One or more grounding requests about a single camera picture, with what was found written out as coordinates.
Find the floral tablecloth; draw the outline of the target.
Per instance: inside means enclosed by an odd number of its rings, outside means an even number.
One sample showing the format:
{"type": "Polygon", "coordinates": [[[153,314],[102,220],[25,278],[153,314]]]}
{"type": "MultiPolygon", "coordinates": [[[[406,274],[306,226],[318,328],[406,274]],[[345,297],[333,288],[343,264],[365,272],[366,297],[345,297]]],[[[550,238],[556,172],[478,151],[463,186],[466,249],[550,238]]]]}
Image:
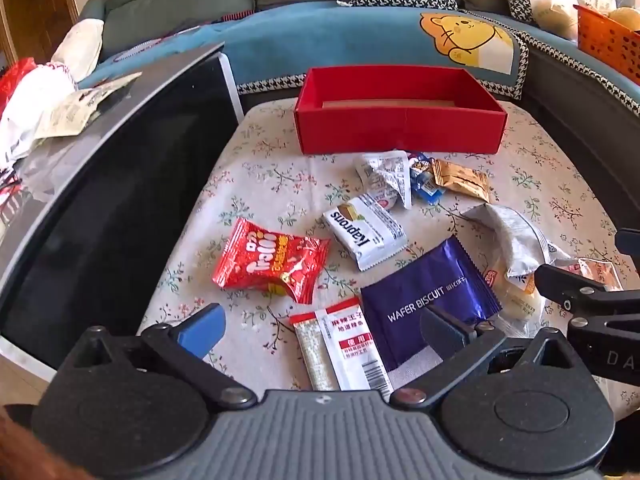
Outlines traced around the floral tablecloth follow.
{"type": "MultiPolygon", "coordinates": [[[[198,196],[143,318],[147,326],[176,324],[206,304],[221,304],[226,333],[206,361],[256,393],[308,387],[288,322],[300,305],[259,290],[223,290],[213,282],[235,222],[245,218],[273,231],[325,238],[324,213],[362,190],[352,155],[302,154],[293,110],[288,99],[246,114],[198,196]]],[[[574,257],[614,264],[622,285],[637,288],[636,268],[617,251],[614,224],[578,170],[525,110],[510,103],[506,114],[498,153],[457,154],[454,161],[484,171],[492,201],[519,211],[555,246],[574,257]]],[[[473,206],[472,198],[447,193],[433,205],[416,200],[411,208],[394,207],[409,244],[369,271],[360,271],[348,252],[333,244],[314,305],[329,307],[356,296],[450,236],[460,240],[478,268],[487,268],[496,254],[492,235],[465,217],[473,206]]]]}

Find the steamed cake clear packet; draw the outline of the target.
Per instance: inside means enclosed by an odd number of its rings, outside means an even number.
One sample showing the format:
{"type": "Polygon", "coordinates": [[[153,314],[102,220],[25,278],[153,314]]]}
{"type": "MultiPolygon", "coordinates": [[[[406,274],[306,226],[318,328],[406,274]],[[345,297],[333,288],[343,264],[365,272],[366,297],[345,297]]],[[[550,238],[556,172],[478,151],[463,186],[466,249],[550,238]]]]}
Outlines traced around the steamed cake clear packet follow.
{"type": "Polygon", "coordinates": [[[492,324],[509,337],[533,338],[541,328],[546,304],[536,289],[533,274],[509,278],[506,264],[498,256],[487,267],[484,278],[501,307],[490,319],[492,324]]]}

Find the red Trolli candy bag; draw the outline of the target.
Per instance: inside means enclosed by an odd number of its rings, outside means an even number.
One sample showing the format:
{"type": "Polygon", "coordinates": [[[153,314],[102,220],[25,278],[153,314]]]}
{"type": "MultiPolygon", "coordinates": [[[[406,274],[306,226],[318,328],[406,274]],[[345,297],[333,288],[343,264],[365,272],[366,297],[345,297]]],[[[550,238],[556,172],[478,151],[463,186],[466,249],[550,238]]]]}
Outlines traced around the red Trolli candy bag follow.
{"type": "Polygon", "coordinates": [[[257,289],[312,304],[329,250],[326,238],[269,231],[239,218],[212,281],[222,289],[257,289]]]}

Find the blue snack packet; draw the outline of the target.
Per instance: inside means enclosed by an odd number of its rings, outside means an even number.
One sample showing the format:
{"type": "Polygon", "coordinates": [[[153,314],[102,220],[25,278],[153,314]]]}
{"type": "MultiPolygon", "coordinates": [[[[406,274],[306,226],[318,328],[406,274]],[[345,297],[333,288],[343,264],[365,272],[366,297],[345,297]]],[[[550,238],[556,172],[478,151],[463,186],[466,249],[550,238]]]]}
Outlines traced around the blue snack packet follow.
{"type": "Polygon", "coordinates": [[[422,152],[408,154],[411,189],[421,200],[436,204],[446,190],[437,185],[432,168],[432,159],[422,152]]]}

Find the purple wafer biscuit packet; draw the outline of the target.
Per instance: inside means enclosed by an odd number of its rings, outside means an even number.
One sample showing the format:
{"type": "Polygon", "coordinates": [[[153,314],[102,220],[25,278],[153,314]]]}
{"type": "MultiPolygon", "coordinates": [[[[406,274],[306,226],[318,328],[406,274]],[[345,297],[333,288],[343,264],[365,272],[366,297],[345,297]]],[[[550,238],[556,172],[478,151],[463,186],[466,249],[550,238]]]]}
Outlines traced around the purple wafer biscuit packet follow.
{"type": "Polygon", "coordinates": [[[495,293],[460,240],[451,235],[429,252],[361,289],[363,314],[386,370],[396,370],[430,344],[421,315],[438,307],[475,325],[501,310],[495,293]]]}

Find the white Kaprons snack packet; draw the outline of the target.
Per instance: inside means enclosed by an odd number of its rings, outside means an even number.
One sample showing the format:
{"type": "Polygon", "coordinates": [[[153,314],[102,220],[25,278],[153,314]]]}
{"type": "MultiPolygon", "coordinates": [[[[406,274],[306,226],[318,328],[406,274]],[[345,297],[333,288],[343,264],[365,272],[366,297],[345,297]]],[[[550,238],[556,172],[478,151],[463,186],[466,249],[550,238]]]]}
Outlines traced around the white Kaprons snack packet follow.
{"type": "Polygon", "coordinates": [[[361,272],[392,258],[409,244],[402,226],[369,194],[339,204],[322,217],[361,272]]]}

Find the red cardboard box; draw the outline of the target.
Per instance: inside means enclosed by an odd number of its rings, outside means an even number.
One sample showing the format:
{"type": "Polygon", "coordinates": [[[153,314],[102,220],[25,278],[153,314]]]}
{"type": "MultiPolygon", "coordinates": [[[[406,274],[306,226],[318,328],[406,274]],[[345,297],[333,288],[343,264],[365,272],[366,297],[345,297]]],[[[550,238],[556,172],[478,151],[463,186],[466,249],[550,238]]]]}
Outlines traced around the red cardboard box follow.
{"type": "Polygon", "coordinates": [[[508,114],[462,68],[312,68],[294,119],[306,155],[403,150],[495,154],[508,114]]]}

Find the meat floss cake packet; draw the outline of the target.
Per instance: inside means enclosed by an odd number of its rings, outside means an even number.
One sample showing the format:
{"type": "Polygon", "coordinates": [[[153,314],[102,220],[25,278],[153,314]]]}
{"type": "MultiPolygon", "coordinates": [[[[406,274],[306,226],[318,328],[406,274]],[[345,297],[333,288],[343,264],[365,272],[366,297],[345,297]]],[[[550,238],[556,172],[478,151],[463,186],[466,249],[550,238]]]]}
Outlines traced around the meat floss cake packet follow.
{"type": "Polygon", "coordinates": [[[588,278],[588,280],[602,284],[608,292],[623,289],[623,285],[620,282],[620,278],[612,262],[577,258],[570,263],[568,270],[583,278],[588,278]]]}

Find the paper leaflet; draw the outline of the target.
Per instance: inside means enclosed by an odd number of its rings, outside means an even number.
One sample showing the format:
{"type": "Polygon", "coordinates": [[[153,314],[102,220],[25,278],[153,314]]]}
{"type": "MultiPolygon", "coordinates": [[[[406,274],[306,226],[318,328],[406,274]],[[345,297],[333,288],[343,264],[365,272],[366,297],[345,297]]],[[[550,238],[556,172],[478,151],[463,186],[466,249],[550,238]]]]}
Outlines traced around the paper leaflet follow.
{"type": "Polygon", "coordinates": [[[127,87],[141,75],[141,72],[132,73],[70,94],[57,107],[41,117],[35,130],[35,138],[39,140],[78,136],[104,100],[127,87]]]}

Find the brown biscuit packet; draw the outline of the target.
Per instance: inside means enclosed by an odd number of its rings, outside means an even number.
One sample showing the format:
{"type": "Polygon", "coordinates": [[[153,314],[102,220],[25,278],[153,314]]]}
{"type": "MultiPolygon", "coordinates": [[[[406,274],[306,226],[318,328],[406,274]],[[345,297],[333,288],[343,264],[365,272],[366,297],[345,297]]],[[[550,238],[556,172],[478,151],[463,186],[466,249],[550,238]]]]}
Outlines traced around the brown biscuit packet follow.
{"type": "Polygon", "coordinates": [[[441,188],[490,202],[490,184],[483,171],[433,158],[431,167],[435,182],[441,188]]]}

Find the red white plastic bag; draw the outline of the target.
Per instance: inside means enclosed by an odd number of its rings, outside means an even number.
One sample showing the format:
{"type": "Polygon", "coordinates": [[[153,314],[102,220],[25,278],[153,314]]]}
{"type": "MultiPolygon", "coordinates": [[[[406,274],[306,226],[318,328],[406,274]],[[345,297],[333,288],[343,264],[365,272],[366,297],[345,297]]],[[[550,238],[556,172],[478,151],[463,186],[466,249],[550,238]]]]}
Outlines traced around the red white plastic bag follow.
{"type": "Polygon", "coordinates": [[[1,170],[11,169],[32,149],[40,124],[77,90],[68,67],[38,65],[17,85],[1,116],[1,170]]]}

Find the white silver packet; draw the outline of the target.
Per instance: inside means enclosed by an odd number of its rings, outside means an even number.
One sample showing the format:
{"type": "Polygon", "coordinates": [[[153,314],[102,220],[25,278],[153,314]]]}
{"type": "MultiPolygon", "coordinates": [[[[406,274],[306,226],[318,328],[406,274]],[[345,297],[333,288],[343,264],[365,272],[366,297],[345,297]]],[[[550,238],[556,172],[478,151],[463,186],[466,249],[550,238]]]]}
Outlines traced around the white silver packet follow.
{"type": "Polygon", "coordinates": [[[380,206],[391,210],[397,202],[412,207],[409,159],[404,151],[363,153],[354,160],[364,192],[380,206]]]}

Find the white silver snack bag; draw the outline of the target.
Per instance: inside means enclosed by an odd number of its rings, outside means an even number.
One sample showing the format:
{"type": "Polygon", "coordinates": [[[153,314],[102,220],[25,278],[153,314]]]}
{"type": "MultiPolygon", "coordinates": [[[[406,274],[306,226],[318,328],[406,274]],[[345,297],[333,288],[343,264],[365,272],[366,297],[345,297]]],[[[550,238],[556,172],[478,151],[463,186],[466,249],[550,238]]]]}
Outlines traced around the white silver snack bag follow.
{"type": "Polygon", "coordinates": [[[506,206],[484,204],[465,211],[463,217],[495,232],[509,278],[533,274],[543,264],[571,259],[550,242],[524,214],[506,206]]]}

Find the black side table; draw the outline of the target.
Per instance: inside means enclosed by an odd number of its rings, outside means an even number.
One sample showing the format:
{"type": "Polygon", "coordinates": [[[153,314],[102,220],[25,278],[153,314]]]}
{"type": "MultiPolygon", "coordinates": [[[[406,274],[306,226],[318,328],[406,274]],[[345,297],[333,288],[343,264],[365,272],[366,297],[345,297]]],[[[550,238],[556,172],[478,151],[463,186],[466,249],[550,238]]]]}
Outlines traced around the black side table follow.
{"type": "Polygon", "coordinates": [[[242,122],[221,44],[163,58],[40,145],[1,209],[1,353],[47,382],[90,326],[132,335],[242,122]]]}

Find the red white spicy strip packet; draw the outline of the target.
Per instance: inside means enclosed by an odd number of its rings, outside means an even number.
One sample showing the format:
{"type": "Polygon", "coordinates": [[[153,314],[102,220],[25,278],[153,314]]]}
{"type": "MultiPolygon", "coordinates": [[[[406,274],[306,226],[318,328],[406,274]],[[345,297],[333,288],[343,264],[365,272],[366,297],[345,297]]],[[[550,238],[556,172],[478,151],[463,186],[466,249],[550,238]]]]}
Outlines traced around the red white spicy strip packet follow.
{"type": "Polygon", "coordinates": [[[316,391],[393,391],[358,297],[288,318],[316,391]]]}

